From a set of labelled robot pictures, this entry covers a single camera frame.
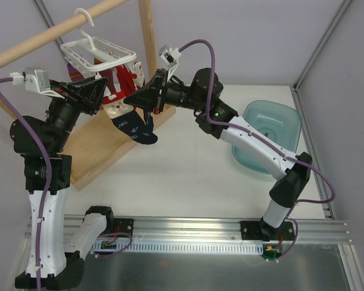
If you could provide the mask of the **navy santa sock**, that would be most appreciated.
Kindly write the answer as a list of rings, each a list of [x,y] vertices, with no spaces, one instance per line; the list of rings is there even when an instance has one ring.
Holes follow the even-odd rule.
[[[154,126],[146,126],[144,118],[132,105],[125,104],[123,99],[106,105],[102,103],[102,107],[113,125],[139,144],[155,144],[158,137],[153,132]]]
[[[145,85],[145,76],[143,72],[142,63],[135,61],[132,66],[132,79],[137,90],[141,89]]]

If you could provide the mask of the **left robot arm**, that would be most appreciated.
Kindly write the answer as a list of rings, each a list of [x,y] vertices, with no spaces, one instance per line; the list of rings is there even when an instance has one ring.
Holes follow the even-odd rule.
[[[29,261],[15,278],[17,289],[78,287],[86,256],[97,237],[115,230],[112,209],[93,206],[70,241],[64,241],[72,157],[63,154],[63,149],[79,116],[98,112],[106,87],[105,77],[72,83],[50,81],[53,98],[46,119],[20,116],[10,127],[14,150],[24,159],[25,188],[32,210]]]

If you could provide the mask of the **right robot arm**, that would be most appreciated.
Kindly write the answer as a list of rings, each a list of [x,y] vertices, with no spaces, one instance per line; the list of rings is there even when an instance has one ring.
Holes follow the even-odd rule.
[[[193,110],[202,131],[246,152],[264,166],[276,183],[269,192],[268,208],[249,234],[270,241],[281,234],[284,220],[309,182],[312,158],[305,152],[297,155],[285,150],[253,129],[220,99],[222,91],[222,83],[210,68],[198,70],[190,85],[158,69],[125,103],[154,114],[161,113],[165,105]]]

